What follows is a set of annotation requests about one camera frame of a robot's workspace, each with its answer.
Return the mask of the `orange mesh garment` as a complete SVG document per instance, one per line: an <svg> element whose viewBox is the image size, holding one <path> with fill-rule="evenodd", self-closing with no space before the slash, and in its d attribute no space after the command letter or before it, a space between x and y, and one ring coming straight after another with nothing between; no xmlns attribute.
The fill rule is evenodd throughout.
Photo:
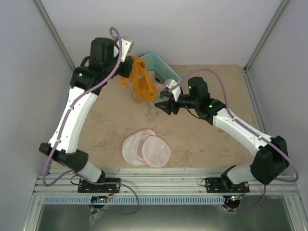
<svg viewBox="0 0 308 231"><path fill-rule="evenodd" d="M119 83L125 89L133 87L131 97L136 104L142 101L154 103L157 93L155 85L150 79L146 69L146 62L135 55L130 55L126 61L131 63L131 70L129 73L119 73Z"/></svg>

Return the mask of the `white mesh laundry bag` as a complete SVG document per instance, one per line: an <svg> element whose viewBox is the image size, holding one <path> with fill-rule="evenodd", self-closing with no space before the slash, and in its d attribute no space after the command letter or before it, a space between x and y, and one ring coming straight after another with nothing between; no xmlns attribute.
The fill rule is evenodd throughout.
<svg viewBox="0 0 308 231"><path fill-rule="evenodd" d="M125 139L122 155L128 164L135 167L163 168L171 159L171 149L154 130L145 129Z"/></svg>

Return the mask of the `peach beige bra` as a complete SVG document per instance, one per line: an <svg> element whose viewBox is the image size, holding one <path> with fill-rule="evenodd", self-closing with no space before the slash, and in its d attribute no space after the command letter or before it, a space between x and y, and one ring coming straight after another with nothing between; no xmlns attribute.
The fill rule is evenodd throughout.
<svg viewBox="0 0 308 231"><path fill-rule="evenodd" d="M156 93L160 93L164 90L164 83L161 82L161 80L156 75L155 71L148 71L148 75L150 80L153 82L155 86Z"/></svg>

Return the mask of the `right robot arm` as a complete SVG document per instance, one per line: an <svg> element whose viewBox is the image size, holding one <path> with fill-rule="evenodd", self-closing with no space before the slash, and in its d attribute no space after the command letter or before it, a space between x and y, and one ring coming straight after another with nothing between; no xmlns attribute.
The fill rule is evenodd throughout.
<svg viewBox="0 0 308 231"><path fill-rule="evenodd" d="M220 184L224 191L232 192L246 181L268 185L289 167L284 138L273 138L237 118L226 104L211 98L203 78L190 78L188 87L189 93L184 94L174 80L166 80L161 94L168 100L155 103L155 107L168 115L176 115L181 108L193 109L199 119L231 135L254 157L251 164L234 165L221 174Z"/></svg>

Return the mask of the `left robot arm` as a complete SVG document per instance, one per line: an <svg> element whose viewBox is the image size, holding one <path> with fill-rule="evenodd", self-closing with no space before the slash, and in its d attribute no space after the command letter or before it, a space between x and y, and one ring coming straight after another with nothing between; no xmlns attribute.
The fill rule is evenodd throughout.
<svg viewBox="0 0 308 231"><path fill-rule="evenodd" d="M70 168L84 179L94 192L105 188L105 173L89 161L89 155L77 148L81 129L90 108L108 79L116 75L129 77L133 60L128 53L133 47L129 38L95 38L90 55L73 71L67 103L58 127L39 151Z"/></svg>

